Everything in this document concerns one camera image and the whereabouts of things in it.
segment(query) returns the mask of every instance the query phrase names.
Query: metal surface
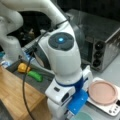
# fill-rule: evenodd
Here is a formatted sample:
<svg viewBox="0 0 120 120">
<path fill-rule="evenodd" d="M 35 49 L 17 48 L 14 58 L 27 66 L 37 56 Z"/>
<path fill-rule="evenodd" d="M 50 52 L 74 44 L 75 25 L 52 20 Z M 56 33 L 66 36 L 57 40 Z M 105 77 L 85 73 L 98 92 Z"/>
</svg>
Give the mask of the metal surface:
<svg viewBox="0 0 120 120">
<path fill-rule="evenodd" d="M 120 54 L 114 61 L 102 72 L 92 71 L 94 77 L 100 77 L 120 87 Z M 89 113 L 94 120 L 119 120 L 120 114 L 112 117 L 90 103 L 87 103 L 81 111 Z"/>
<path fill-rule="evenodd" d="M 76 24 L 79 20 L 78 26 L 85 33 L 85 44 L 80 51 L 82 63 L 103 71 L 120 52 L 120 22 L 73 9 L 66 14 Z M 96 48 L 99 42 L 102 44 L 101 49 Z M 102 54 L 101 57 L 95 57 L 97 52 Z"/>
<path fill-rule="evenodd" d="M 106 82 L 106 80 L 103 80 L 99 77 L 96 77 L 93 79 L 93 83 L 95 81 L 104 81 Z M 88 98 L 88 102 L 91 103 L 93 106 L 96 106 L 97 108 L 99 108 L 100 110 L 104 111 L 106 114 L 110 115 L 110 116 L 113 116 L 113 117 L 116 117 L 117 115 L 119 115 L 120 113 L 120 106 L 119 104 L 117 105 L 117 101 L 119 101 L 120 99 L 120 88 L 114 84 L 111 84 L 112 86 L 115 87 L 115 89 L 117 90 L 117 100 L 114 101 L 113 103 L 109 104 L 109 105 L 100 105 L 96 102 L 94 102 L 90 97 Z"/>
</svg>

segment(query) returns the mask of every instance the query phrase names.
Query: plate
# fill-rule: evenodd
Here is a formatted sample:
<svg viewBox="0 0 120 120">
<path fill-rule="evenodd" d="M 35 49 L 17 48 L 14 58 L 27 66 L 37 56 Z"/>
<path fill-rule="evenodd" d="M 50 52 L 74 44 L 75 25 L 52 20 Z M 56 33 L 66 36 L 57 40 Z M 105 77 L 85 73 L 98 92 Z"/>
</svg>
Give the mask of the plate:
<svg viewBox="0 0 120 120">
<path fill-rule="evenodd" d="M 117 100 L 118 92 L 114 85 L 97 80 L 88 88 L 89 97 L 101 105 L 110 105 Z"/>
<path fill-rule="evenodd" d="M 91 116 L 85 112 L 79 112 L 71 120 L 93 120 Z"/>
</svg>

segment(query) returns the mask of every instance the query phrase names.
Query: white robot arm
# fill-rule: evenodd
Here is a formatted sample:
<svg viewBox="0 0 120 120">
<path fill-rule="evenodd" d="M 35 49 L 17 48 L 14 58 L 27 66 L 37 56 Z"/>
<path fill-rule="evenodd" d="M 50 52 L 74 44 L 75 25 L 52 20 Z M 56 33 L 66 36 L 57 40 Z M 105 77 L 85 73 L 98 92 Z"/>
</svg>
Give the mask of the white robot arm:
<svg viewBox="0 0 120 120">
<path fill-rule="evenodd" d="M 17 61 L 19 55 L 24 57 L 17 38 L 7 36 L 22 25 L 22 16 L 17 11 L 7 8 L 0 2 L 0 45 L 5 52 L 4 59 L 10 63 Z"/>
<path fill-rule="evenodd" d="M 85 103 L 87 97 L 84 97 L 80 91 L 84 80 L 92 79 L 90 69 L 86 68 L 82 71 L 80 67 L 81 58 L 77 43 L 84 39 L 82 32 L 77 27 L 72 26 L 64 13 L 50 0 L 0 0 L 0 4 L 11 11 L 39 11 L 45 13 L 54 25 L 58 25 L 58 28 L 41 38 L 36 46 L 35 56 L 39 59 L 41 52 L 43 52 L 42 56 L 49 61 L 50 68 L 55 74 L 53 82 L 46 90 L 48 107 L 53 115 L 52 120 L 65 120 L 67 110 L 71 110 L 71 104 L 73 105 L 77 98 L 81 97 L 81 100 L 85 98 L 82 102 Z M 77 107 L 76 111 L 72 111 L 73 114 L 78 112 L 81 105 L 77 105 Z"/>
</svg>

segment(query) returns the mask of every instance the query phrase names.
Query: black cable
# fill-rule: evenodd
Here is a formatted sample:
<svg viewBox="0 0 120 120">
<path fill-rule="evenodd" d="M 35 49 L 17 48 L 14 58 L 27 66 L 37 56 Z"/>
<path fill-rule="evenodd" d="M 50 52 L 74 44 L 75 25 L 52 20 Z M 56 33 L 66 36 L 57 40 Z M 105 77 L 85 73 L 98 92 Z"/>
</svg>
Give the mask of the black cable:
<svg viewBox="0 0 120 120">
<path fill-rule="evenodd" d="M 23 93 L 24 104 L 25 104 L 25 107 L 26 107 L 26 109 L 27 109 L 30 117 L 32 118 L 32 120 L 35 120 L 35 118 L 33 117 L 32 113 L 31 113 L 31 111 L 30 111 L 30 109 L 29 109 L 29 107 L 28 107 L 27 100 L 26 100 L 26 96 L 25 96 L 25 79 L 26 79 L 26 76 L 27 76 L 27 69 L 28 69 L 28 67 L 29 67 L 29 65 L 30 65 L 30 62 L 31 62 L 31 60 L 32 60 L 32 57 L 33 57 L 33 55 L 34 55 L 34 51 L 35 51 L 35 49 L 36 49 L 36 46 L 37 46 L 37 44 L 39 43 L 39 41 L 41 40 L 41 38 L 42 38 L 46 33 L 48 33 L 49 31 L 51 31 L 51 29 L 54 29 L 54 28 L 58 27 L 59 25 L 63 24 L 64 22 L 67 22 L 67 21 L 69 21 L 69 20 L 67 19 L 67 20 L 65 20 L 65 21 L 63 21 L 63 22 L 61 22 L 61 23 L 58 23 L 57 25 L 55 25 L 55 27 L 48 29 L 45 33 L 43 33 L 43 34 L 39 37 L 38 41 L 35 42 L 35 44 L 33 45 L 33 51 L 32 51 L 32 54 L 31 54 L 31 56 L 30 56 L 30 59 L 29 59 L 29 61 L 28 61 L 28 63 L 27 63 L 27 67 L 26 67 L 25 74 L 24 74 L 24 76 L 23 76 L 23 82 L 22 82 L 22 93 Z"/>
</svg>

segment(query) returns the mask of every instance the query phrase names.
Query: metal appliance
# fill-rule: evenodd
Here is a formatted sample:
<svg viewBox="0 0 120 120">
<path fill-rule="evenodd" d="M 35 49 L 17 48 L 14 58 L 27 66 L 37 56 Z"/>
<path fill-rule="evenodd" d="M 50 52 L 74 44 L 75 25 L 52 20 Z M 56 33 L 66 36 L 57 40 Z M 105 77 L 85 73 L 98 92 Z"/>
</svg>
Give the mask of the metal appliance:
<svg viewBox="0 0 120 120">
<path fill-rule="evenodd" d="M 103 71 L 120 52 L 120 22 L 74 9 L 66 14 L 85 33 L 82 64 Z"/>
</svg>

